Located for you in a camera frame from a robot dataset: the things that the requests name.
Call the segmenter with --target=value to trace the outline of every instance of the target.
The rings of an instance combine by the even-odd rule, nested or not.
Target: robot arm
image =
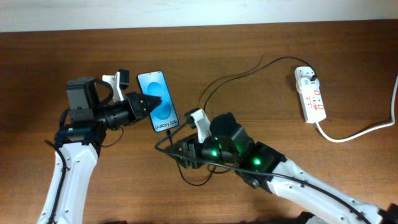
[[[109,88],[99,101],[96,83]],[[119,70],[103,80],[82,77],[67,83],[69,109],[55,135],[55,168],[39,224],[79,224],[83,220],[88,182],[100,156],[106,130],[117,130],[144,119],[161,103],[160,97],[129,93],[129,72]],[[70,124],[64,124],[66,114]]]
[[[236,174],[251,187],[263,188],[312,212],[315,216],[307,223],[397,223],[397,205],[392,204],[386,212],[314,178],[275,149],[254,143],[231,113],[216,117],[210,124],[196,122],[196,118],[207,119],[203,110],[192,110],[185,117],[191,128],[198,128],[198,136],[189,136],[166,151],[161,150],[171,152],[169,155],[184,168],[198,169],[207,162],[233,163]],[[200,142],[203,130],[210,132]]]

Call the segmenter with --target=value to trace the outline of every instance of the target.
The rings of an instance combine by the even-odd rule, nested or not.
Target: white power strip
[[[388,126],[392,126],[396,119],[394,117],[394,102],[396,99],[397,87],[398,87],[398,77],[396,79],[396,84],[394,85],[394,90],[392,91],[392,100],[391,100],[391,122],[378,125],[372,128],[369,128],[365,131],[361,131],[360,133],[354,134],[348,138],[344,139],[332,139],[331,137],[327,136],[319,122],[326,118],[325,107],[323,106],[323,101],[321,97],[321,92],[319,90],[319,80],[315,77],[315,72],[310,67],[298,67],[294,71],[294,75],[296,77],[296,89],[300,94],[301,105],[303,108],[305,122],[312,123],[315,127],[319,130],[321,135],[325,137],[327,140],[332,142],[345,142],[352,140],[356,137],[360,137],[363,134],[369,133],[371,131],[385,128]]]

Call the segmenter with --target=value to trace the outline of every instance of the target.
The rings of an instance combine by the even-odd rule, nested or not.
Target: white background
[[[398,19],[398,0],[2,0],[0,32]]]

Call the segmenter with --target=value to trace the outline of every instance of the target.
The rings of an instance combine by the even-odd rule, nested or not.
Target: blue phone screen
[[[162,104],[150,113],[150,120],[156,132],[178,126],[178,118],[172,98],[162,72],[150,72],[138,75],[141,91],[145,95],[162,97]]]

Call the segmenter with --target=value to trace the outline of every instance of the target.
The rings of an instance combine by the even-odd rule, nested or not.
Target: wood grain
[[[245,72],[261,58],[265,64],[292,55],[317,70],[328,116],[322,127],[343,138],[390,117],[397,27],[398,21],[358,21],[0,34],[0,223],[35,223],[39,217],[54,163],[44,139],[57,131],[72,78],[100,78],[124,68],[132,76],[127,90],[139,91],[137,74],[162,70],[183,115],[213,80]],[[211,99],[209,117],[230,111],[255,141],[315,177],[381,208],[397,203],[397,125],[346,143],[328,142],[303,120],[293,75],[299,65],[283,60],[227,84]],[[174,161],[154,150],[161,135],[146,119],[126,128],[117,146],[102,150],[83,223],[238,223],[296,217],[303,210],[251,189],[232,172],[203,187],[185,184]],[[109,131],[105,143],[118,136]],[[192,181],[207,175],[184,172]]]

